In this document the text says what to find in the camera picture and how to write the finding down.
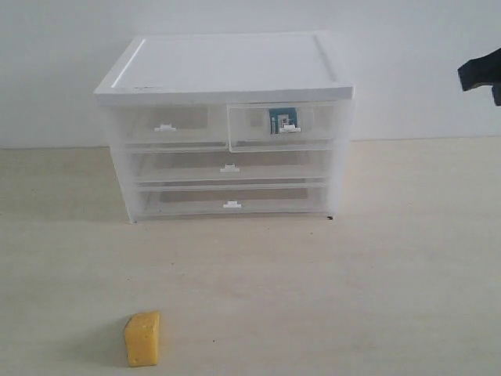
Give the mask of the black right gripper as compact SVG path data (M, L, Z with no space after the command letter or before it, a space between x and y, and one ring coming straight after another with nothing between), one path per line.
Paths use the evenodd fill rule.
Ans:
M500 49L468 60L457 72L464 92L481 86L491 86L493 92L500 92Z

